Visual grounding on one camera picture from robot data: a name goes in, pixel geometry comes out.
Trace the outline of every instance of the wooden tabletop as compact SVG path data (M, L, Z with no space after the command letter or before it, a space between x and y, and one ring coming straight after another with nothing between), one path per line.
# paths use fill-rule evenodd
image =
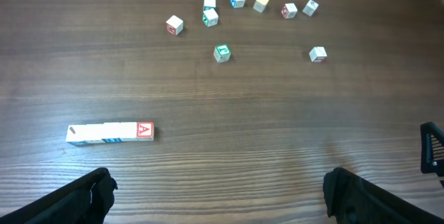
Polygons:
M419 132L444 128L444 7L315 0L308 17L307 1L217 0L206 28L203 0L0 0L0 215L104 166L107 223L335 223L322 183L343 166L444 217ZM113 121L153 121L155 141L65 143L69 124Z

